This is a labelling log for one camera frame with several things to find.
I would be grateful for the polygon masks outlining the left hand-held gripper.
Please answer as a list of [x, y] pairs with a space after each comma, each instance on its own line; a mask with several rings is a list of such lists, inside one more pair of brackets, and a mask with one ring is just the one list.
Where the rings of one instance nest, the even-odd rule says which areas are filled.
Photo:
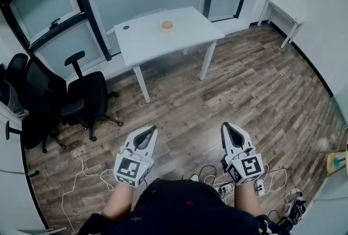
[[125, 185], [137, 188], [153, 166], [151, 159], [157, 141], [158, 130], [155, 125], [136, 129], [121, 146], [114, 166], [115, 179]]

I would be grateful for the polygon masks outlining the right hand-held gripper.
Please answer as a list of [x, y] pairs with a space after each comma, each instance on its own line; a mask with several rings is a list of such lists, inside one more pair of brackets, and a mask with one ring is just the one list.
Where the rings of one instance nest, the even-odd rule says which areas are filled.
[[[244, 129], [235, 124], [224, 122], [221, 126], [221, 139], [222, 147], [226, 153], [221, 164], [224, 172], [231, 176], [235, 185], [255, 181], [264, 173], [262, 157], [252, 146], [251, 138]], [[233, 154], [233, 147], [236, 149], [249, 148]]]

